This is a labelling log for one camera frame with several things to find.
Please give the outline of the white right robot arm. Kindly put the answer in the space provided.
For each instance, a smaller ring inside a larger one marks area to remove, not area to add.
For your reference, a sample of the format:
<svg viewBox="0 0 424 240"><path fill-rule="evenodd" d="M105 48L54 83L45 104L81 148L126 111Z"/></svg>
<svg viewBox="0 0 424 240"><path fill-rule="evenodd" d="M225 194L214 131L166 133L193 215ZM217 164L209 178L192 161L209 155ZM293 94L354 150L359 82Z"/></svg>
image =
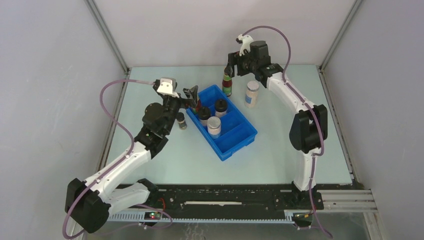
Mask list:
<svg viewBox="0 0 424 240"><path fill-rule="evenodd" d="M271 61L264 40L253 40L249 35L237 39L239 51L228 54L224 69L226 78L253 74L266 89L275 94L293 113L289 131L291 145L303 155L298 162L293 184L298 189L291 194L291 204L304 209L311 202L307 192L315 185L316 158L324 153L328 136L328 110L308 100L287 78L285 69Z"/></svg>

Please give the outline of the black spice shaker front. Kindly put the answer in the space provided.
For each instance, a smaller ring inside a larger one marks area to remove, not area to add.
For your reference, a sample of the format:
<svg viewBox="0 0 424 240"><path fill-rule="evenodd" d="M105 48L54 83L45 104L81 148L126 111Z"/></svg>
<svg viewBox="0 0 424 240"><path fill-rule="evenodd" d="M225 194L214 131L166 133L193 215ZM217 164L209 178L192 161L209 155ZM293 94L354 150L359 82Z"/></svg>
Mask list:
<svg viewBox="0 0 424 240"><path fill-rule="evenodd" d="M187 128L187 123L185 120L185 115L182 112L178 112L176 115L176 121L178 123L178 127L181 130L185 130Z"/></svg>

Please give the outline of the black-lid spout jar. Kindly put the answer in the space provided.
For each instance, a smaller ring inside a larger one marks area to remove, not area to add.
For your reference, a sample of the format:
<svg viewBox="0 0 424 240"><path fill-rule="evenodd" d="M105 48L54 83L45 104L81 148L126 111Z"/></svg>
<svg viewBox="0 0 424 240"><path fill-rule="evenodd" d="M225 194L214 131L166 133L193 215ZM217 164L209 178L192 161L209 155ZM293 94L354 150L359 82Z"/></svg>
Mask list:
<svg viewBox="0 0 424 240"><path fill-rule="evenodd" d="M220 98L214 103L215 116L222 118L228 112L228 103L225 99Z"/></svg>
<svg viewBox="0 0 424 240"><path fill-rule="evenodd" d="M211 111L210 108L207 106L202 106L198 111L197 111L197 115L198 115L198 119L199 122L201 123L201 125L203 127L206 127L208 124L208 119L211 117Z"/></svg>

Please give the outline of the blue divided plastic bin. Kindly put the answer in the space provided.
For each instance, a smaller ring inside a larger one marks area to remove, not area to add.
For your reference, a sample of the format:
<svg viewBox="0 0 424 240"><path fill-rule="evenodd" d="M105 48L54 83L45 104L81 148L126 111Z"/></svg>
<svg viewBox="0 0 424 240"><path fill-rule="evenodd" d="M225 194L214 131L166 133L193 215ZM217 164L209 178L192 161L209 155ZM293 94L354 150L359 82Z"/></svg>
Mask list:
<svg viewBox="0 0 424 240"><path fill-rule="evenodd" d="M212 116L215 114L215 102L217 100L224 99L227 102L227 113L221 118L221 132L218 138L211 137L207 127L201 124L198 115L191 108L186 110L187 116L221 161L230 158L234 153L255 140L258 131L222 92L219 86L211 85L200 91L198 96L201 105L208 107Z"/></svg>

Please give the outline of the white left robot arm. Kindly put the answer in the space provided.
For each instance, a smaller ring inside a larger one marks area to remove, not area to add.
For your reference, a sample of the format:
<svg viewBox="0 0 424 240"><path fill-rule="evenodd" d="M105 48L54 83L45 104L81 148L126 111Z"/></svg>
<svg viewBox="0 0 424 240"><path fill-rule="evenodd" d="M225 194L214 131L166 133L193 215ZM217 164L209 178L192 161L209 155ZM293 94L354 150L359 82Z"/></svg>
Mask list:
<svg viewBox="0 0 424 240"><path fill-rule="evenodd" d="M152 160L167 144L180 109L194 108L199 103L197 85L183 90L185 98L164 83L153 89L162 103L150 103L144 110L143 126L130 137L130 146L115 160L85 180L73 179L67 186L62 232L66 239L69 219L73 219L87 233L98 231L108 218L124 209L142 204L153 208L158 202L156 186L143 178L126 187L118 188L134 170Z"/></svg>

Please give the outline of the black-lid spout jar front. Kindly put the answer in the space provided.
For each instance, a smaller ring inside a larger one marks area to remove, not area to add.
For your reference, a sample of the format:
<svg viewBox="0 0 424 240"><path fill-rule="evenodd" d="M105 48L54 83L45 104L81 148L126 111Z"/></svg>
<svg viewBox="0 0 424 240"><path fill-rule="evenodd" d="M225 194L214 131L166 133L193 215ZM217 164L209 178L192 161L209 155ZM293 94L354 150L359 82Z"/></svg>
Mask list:
<svg viewBox="0 0 424 240"><path fill-rule="evenodd" d="M197 111L197 115L198 115L198 119L199 122L201 123L201 125L203 127L206 127L208 124L208 119L211 117L211 111L210 108L207 106L202 106L198 111Z"/></svg>

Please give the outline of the tall green-label sauce bottle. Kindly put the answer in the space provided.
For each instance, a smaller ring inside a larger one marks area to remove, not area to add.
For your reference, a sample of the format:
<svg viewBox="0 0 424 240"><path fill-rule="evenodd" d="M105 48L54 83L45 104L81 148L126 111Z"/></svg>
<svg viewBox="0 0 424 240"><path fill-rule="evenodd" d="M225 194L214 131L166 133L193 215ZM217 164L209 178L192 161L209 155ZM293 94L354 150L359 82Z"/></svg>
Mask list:
<svg viewBox="0 0 424 240"><path fill-rule="evenodd" d="M221 83L222 83L222 87L221 87L222 92L227 97L230 97L232 95L232 86L233 86L231 69L227 69L227 68L224 69Z"/></svg>

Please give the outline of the peppercorn jar silver lid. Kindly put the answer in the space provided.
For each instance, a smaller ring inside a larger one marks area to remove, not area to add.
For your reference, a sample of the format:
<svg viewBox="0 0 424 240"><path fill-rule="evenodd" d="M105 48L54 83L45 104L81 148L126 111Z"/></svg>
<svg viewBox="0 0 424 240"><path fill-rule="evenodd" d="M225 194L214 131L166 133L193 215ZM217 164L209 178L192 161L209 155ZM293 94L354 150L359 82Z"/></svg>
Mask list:
<svg viewBox="0 0 424 240"><path fill-rule="evenodd" d="M210 135L212 139L217 139L221 136L222 123L219 117L211 116L207 120L206 126L207 126L208 134Z"/></svg>

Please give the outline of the short yellow-cap sauce bottle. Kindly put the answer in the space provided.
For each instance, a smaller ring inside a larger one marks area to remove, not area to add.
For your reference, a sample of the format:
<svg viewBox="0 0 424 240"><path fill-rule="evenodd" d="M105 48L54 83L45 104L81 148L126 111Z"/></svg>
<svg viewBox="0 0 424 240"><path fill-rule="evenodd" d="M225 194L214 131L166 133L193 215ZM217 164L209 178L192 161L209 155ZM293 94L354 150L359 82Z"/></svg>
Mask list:
<svg viewBox="0 0 424 240"><path fill-rule="evenodd" d="M197 114L198 112L199 112L199 110L200 110L200 108L202 107L202 102L201 102L201 100L199 99L198 101L197 101L197 105L195 106L195 108L194 108L194 110L193 110L193 112L195 113L195 114Z"/></svg>

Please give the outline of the peppercorn jar blue label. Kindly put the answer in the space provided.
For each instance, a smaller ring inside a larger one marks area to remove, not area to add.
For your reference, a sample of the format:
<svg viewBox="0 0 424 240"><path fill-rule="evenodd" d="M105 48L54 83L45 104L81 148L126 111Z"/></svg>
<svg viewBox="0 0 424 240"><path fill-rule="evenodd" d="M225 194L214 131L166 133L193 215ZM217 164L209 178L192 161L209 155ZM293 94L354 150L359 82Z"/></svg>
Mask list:
<svg viewBox="0 0 424 240"><path fill-rule="evenodd" d="M253 108L258 99L260 85L257 81L249 81L246 85L244 104L248 108Z"/></svg>

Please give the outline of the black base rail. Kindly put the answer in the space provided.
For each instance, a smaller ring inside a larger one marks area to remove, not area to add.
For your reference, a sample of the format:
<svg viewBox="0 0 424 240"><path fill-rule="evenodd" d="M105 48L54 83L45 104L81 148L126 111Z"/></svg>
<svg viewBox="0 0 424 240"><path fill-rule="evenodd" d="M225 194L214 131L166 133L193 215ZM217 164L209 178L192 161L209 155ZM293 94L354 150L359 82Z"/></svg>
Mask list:
<svg viewBox="0 0 424 240"><path fill-rule="evenodd" d="M289 211L324 209L322 195L293 184L159 184L145 205L174 220L283 220Z"/></svg>

